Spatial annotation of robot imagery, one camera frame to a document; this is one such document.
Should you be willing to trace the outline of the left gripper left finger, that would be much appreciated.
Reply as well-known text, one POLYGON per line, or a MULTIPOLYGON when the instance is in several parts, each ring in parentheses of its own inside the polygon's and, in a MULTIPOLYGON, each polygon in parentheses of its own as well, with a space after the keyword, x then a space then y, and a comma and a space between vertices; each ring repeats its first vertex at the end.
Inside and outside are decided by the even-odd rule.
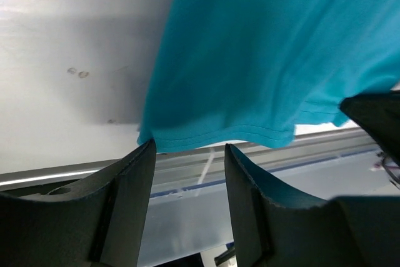
POLYGON ((149 140, 46 194, 1 194, 2 266, 136 266, 156 164, 149 140))

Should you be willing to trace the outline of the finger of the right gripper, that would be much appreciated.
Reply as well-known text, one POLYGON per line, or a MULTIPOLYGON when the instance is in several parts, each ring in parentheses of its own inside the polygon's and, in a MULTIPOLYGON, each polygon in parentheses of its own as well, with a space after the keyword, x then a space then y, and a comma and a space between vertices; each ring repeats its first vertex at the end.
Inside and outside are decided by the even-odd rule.
POLYGON ((360 94, 342 101, 339 108, 399 164, 399 91, 360 94))

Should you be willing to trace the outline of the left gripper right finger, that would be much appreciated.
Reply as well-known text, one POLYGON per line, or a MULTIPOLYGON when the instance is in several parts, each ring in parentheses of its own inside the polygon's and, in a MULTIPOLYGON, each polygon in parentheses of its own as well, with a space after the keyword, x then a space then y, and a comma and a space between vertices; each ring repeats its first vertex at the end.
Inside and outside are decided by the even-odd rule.
POLYGON ((398 266, 399 198, 307 194, 224 150, 239 266, 398 266))

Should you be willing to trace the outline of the teal t shirt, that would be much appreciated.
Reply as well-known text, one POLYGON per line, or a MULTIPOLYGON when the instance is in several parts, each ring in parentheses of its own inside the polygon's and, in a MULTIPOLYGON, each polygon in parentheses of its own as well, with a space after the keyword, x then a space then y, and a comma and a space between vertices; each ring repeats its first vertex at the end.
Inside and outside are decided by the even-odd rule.
POLYGON ((138 143, 280 148, 399 82, 399 0, 173 0, 138 143))

